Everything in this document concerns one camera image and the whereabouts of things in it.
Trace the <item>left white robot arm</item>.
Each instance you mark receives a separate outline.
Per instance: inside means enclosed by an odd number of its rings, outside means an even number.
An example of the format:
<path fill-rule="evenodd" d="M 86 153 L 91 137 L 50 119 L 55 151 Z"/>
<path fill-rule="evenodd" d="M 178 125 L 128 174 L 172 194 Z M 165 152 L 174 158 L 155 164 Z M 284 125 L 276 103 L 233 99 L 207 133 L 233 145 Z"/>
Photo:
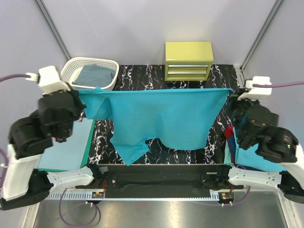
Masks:
<path fill-rule="evenodd" d="M 53 141 L 63 143 L 72 135 L 73 123 L 85 107 L 77 90 L 59 90 L 44 95 L 36 111 L 12 124 L 4 176 L 0 180 L 2 210 L 39 203 L 57 189 L 88 185 L 98 188 L 102 184 L 102 175 L 91 166 L 61 173 L 35 168 Z"/>

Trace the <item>teal t shirt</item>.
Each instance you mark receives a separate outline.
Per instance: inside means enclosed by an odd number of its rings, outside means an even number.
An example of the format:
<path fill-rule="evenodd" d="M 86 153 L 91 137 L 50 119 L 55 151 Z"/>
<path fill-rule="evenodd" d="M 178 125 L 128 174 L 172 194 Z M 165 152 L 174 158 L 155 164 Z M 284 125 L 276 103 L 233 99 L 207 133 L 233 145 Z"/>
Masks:
<path fill-rule="evenodd" d="M 223 108 L 229 88 L 176 88 L 138 91 L 79 90 L 88 119 L 111 120 L 111 144 L 126 165 L 159 139 L 168 148 L 197 150 Z"/>

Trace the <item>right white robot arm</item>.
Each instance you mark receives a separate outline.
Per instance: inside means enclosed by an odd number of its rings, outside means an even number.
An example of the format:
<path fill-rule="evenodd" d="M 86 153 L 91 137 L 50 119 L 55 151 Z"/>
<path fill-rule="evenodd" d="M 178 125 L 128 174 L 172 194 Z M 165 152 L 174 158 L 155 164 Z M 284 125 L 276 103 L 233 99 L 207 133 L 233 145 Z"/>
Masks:
<path fill-rule="evenodd" d="M 278 125 L 279 116 L 249 98 L 247 89 L 229 94 L 227 111 L 232 115 L 237 164 L 253 168 L 240 174 L 235 168 L 216 178 L 220 188 L 253 185 L 277 190 L 293 202 L 304 202 L 304 151 L 288 129 Z"/>

